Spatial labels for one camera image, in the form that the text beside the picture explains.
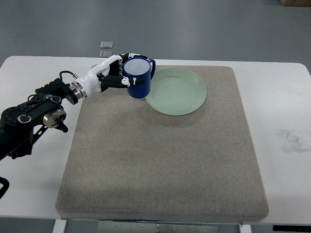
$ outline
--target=green plate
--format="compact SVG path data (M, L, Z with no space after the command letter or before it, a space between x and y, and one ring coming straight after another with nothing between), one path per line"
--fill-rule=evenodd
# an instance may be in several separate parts
M161 113L181 116L198 109L205 98L206 87L199 76L187 69L170 67L155 72L146 101Z

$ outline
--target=robotic hand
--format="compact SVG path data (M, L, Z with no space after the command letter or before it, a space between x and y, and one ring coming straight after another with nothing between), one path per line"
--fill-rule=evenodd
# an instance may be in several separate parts
M134 53L112 55L82 78L70 71L62 71L60 78L35 90L36 94L29 96L26 102L4 110L0 119L0 160L6 156L15 159L31 154L34 143L48 128L66 133L68 128L64 120L67 114L61 106L62 99L76 104L79 99L103 92L109 87L127 88L143 82L143 78L133 80L123 77L124 63L133 57L147 58ZM75 80L71 84L63 83L63 73L70 73ZM37 125L42 127L34 133Z

